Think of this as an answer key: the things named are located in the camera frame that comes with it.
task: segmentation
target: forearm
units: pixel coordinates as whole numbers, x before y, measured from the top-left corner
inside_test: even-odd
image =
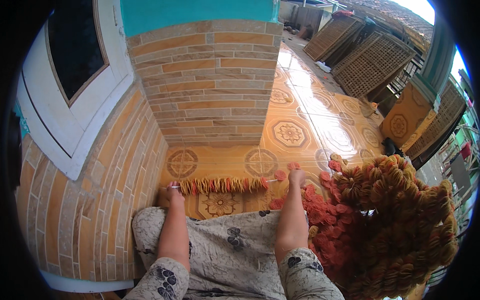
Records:
[[[301,202],[300,185],[291,184],[276,229],[277,263],[280,263],[290,250],[302,247],[308,247],[308,225]]]
[[[183,201],[171,201],[158,240],[157,258],[172,258],[184,265],[187,271],[190,271],[188,243],[185,204]]]

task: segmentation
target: tiled floor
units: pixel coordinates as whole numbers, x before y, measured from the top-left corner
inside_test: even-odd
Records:
[[[357,99],[327,91],[315,74],[282,43],[275,82],[259,146],[213,148],[172,147],[167,152],[161,185],[171,180],[201,177],[255,177],[273,179],[277,169],[297,161],[308,183],[322,190],[318,176],[329,171],[329,156],[337,152],[349,164],[380,155],[383,150],[379,115],[363,117]],[[186,214],[205,219],[268,208],[272,198],[285,193],[287,182],[271,182],[265,193],[202,194],[186,197]],[[161,197],[161,206],[167,206]]]

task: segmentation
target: patterned pants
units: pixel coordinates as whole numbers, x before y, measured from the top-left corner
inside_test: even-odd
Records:
[[[310,249],[293,249],[277,266],[280,211],[187,217],[190,274],[173,259],[156,259],[166,213],[148,207],[133,219],[137,249],[148,271],[125,299],[343,299]]]

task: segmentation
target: red cloth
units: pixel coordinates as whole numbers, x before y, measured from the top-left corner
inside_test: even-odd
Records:
[[[460,153],[462,154],[463,159],[466,159],[468,156],[470,156],[470,154],[472,154],[472,151],[470,150],[470,142],[467,142],[465,146],[462,147]]]

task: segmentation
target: dark glass window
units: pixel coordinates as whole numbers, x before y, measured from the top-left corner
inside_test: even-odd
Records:
[[[48,19],[50,52],[70,100],[103,65],[92,0],[60,0]]]

